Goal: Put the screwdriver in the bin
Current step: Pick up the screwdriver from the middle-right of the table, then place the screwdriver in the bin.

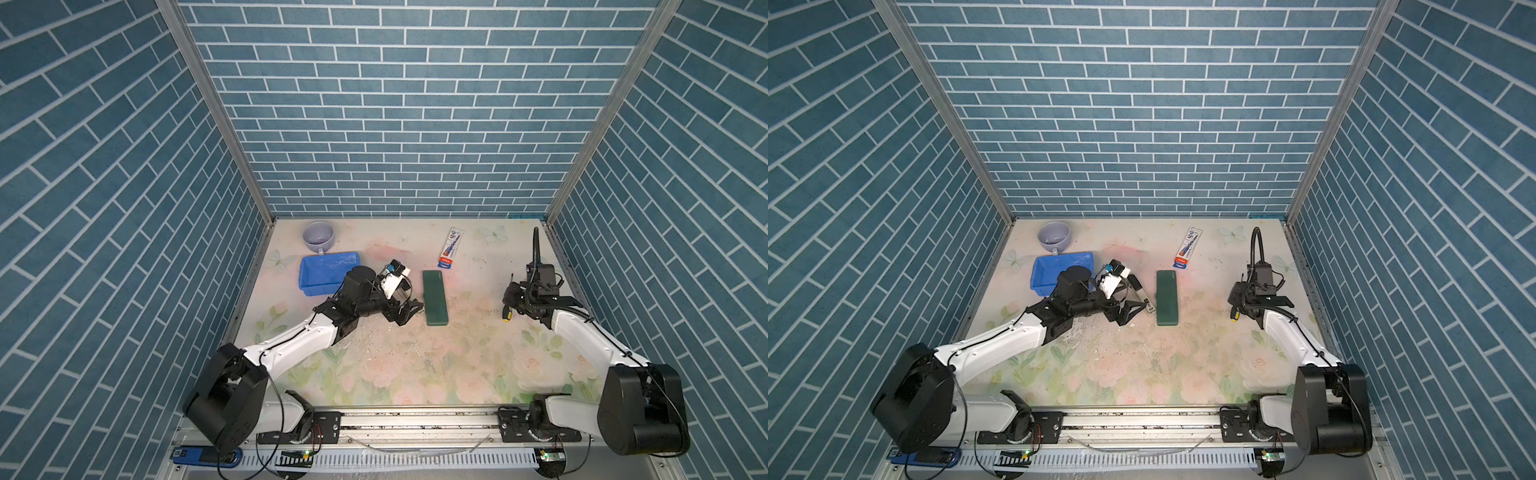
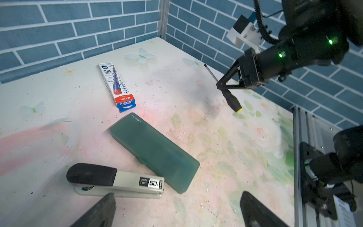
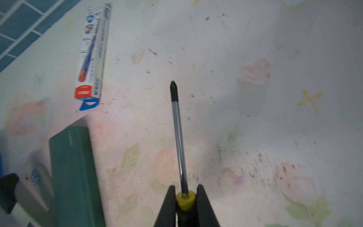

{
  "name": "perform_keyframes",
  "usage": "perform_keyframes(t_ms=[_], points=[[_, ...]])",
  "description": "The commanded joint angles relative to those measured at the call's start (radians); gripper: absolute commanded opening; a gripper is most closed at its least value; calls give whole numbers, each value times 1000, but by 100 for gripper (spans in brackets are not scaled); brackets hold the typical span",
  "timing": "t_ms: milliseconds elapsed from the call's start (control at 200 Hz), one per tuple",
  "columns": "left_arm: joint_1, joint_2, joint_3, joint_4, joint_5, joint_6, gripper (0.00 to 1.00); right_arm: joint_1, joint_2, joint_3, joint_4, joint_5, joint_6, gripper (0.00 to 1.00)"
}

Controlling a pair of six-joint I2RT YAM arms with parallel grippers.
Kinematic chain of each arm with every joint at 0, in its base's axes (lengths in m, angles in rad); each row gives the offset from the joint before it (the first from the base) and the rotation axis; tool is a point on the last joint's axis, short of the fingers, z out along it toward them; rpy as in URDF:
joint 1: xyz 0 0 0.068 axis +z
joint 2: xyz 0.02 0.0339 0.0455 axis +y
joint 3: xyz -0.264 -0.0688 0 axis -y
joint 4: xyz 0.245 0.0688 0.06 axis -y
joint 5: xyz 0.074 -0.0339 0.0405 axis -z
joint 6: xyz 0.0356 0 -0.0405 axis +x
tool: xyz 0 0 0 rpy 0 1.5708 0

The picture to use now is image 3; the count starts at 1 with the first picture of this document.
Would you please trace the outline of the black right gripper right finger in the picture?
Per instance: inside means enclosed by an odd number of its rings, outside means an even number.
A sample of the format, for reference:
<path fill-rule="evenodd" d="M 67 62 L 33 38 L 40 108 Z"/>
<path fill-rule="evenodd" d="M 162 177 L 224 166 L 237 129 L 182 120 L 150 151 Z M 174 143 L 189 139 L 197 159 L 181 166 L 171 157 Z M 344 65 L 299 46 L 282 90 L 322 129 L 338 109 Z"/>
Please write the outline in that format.
<path fill-rule="evenodd" d="M 200 227 L 220 227 L 203 185 L 199 184 L 196 194 L 197 214 Z"/>

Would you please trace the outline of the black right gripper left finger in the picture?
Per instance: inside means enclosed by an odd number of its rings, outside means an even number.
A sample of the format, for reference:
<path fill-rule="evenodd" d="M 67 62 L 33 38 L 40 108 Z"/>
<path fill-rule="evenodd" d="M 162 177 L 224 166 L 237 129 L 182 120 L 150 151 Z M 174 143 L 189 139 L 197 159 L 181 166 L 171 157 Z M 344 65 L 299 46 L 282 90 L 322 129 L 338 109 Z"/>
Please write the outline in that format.
<path fill-rule="evenodd" d="M 176 193 L 175 186 L 170 185 L 157 216 L 154 227 L 176 227 Z"/>

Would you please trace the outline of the yellow black screwdriver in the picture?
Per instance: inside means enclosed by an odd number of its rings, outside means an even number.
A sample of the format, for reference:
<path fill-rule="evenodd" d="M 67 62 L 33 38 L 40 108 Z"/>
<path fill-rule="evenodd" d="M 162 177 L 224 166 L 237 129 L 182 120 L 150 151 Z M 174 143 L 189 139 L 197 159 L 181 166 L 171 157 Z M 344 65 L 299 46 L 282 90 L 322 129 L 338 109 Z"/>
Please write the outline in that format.
<path fill-rule="evenodd" d="M 178 205 L 177 209 L 178 226 L 197 227 L 199 224 L 198 224 L 198 215 L 195 206 L 196 194 L 190 191 L 188 188 L 178 88 L 175 81 L 172 81 L 170 84 L 170 94 L 171 94 L 174 128 L 175 128 L 178 168 L 179 168 L 180 183 L 181 183 L 181 192 L 178 193 L 176 196 L 176 201 Z"/>

